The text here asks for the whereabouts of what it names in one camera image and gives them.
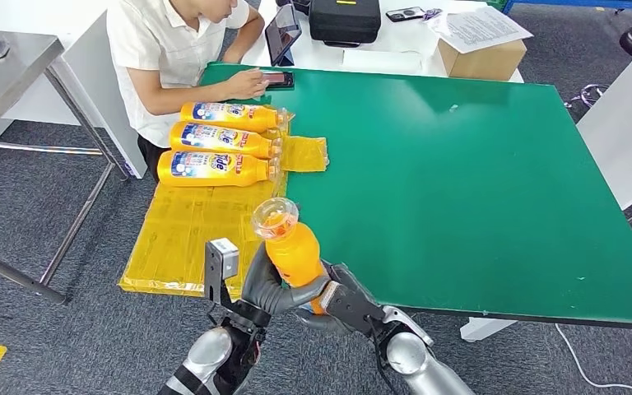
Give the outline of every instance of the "white shirt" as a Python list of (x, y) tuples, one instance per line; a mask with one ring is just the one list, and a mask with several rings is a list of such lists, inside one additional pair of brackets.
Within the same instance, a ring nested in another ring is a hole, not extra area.
[(249, 5), (238, 0), (220, 23), (200, 17), (197, 31), (187, 26), (169, 0), (115, 0), (108, 8), (108, 37), (129, 124), (156, 146), (168, 147), (178, 114), (149, 114), (139, 100), (127, 68), (158, 70), (161, 86), (197, 86), (209, 62), (217, 60), (225, 28), (238, 29), (249, 18)]

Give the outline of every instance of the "robotic arm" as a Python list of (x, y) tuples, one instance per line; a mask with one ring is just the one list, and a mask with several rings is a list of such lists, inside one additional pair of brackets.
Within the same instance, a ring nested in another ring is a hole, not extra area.
[[(205, 296), (225, 308), (225, 316), (195, 341), (160, 395), (236, 393), (260, 357), (271, 315), (243, 297), (232, 303), (224, 283), (238, 272), (238, 249), (228, 239), (218, 239), (207, 243), (205, 253)], [(453, 370), (435, 358), (432, 339), (411, 317), (393, 306), (378, 306), (338, 281), (356, 282), (351, 274), (333, 278), (321, 305), (374, 343), (382, 375), (390, 367), (414, 395), (473, 395)]]

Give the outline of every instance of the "blue shelf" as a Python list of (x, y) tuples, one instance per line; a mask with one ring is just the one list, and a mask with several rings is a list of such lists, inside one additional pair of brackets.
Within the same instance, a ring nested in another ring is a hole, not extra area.
[(575, 6), (575, 7), (605, 7), (632, 10), (630, 0), (508, 0), (503, 8), (503, 13), (508, 14), (516, 3), (546, 4), (551, 6)]

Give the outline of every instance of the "tablet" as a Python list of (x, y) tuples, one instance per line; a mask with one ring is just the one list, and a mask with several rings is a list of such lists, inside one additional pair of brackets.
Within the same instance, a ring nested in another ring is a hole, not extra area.
[(296, 20), (294, 6), (290, 3), (280, 7), (269, 25), (265, 28), (267, 51), (270, 53), (270, 64), (277, 66), (290, 49), (290, 46), (301, 35), (301, 27)]

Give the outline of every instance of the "white cable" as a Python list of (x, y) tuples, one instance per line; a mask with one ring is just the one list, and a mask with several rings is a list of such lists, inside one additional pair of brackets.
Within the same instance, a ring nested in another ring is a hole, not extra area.
[(626, 389), (632, 389), (632, 387), (630, 385), (626, 385), (626, 384), (597, 384), (594, 383), (591, 379), (588, 379), (588, 376), (585, 375), (585, 372), (583, 372), (583, 367), (580, 366), (580, 362), (578, 361), (578, 356), (575, 355), (575, 351), (573, 350), (573, 346), (570, 345), (570, 342), (568, 341), (568, 338), (565, 336), (565, 334), (563, 333), (563, 331), (560, 330), (558, 324), (554, 324), (556, 326), (556, 330), (558, 331), (558, 333), (560, 334), (561, 337), (563, 337), (563, 340), (565, 341), (565, 345), (568, 346), (568, 349), (570, 350), (570, 354), (573, 356), (573, 360), (575, 361), (575, 364), (578, 366), (578, 371), (580, 372), (580, 375), (583, 376), (583, 379), (585, 379), (585, 381), (588, 382), (588, 384), (592, 385), (593, 387), (597, 387), (597, 388), (626, 388)]

